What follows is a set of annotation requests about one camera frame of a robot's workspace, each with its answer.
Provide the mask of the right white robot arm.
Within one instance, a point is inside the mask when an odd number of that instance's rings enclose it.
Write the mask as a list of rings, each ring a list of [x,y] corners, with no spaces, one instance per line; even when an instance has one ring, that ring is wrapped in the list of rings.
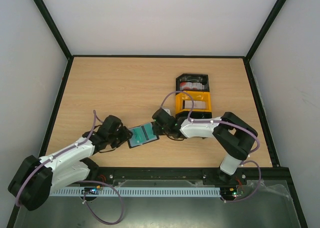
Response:
[[[216,118],[175,118],[165,109],[158,109],[152,116],[153,132],[176,141],[190,138],[215,138],[226,151],[219,165],[216,178],[229,184],[236,177],[239,166],[260,147],[258,133],[254,128],[232,112]]]

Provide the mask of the black leather card holder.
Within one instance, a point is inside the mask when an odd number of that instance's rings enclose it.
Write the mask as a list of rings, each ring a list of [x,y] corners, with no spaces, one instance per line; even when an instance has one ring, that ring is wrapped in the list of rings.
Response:
[[[129,131],[132,133],[132,137],[127,141],[130,149],[160,139],[160,137],[154,133],[152,122],[129,128]]]

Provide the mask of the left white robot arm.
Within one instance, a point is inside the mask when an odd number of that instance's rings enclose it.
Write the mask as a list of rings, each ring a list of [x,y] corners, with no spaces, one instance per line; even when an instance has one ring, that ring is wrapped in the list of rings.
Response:
[[[85,180],[91,172],[91,156],[107,146],[115,150],[132,136],[118,117],[109,115],[100,125],[93,123],[91,129],[72,144],[49,155],[26,157],[8,185],[15,205],[36,210],[55,191]]]

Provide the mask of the teal card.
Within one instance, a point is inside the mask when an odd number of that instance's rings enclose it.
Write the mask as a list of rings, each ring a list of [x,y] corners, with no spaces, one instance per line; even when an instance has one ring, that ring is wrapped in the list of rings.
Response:
[[[139,146],[146,141],[145,135],[140,126],[134,127],[130,131],[132,132],[132,137],[129,140],[131,147]]]
[[[153,124],[151,122],[142,125],[142,131],[146,141],[153,141],[157,139],[157,136],[153,131]]]

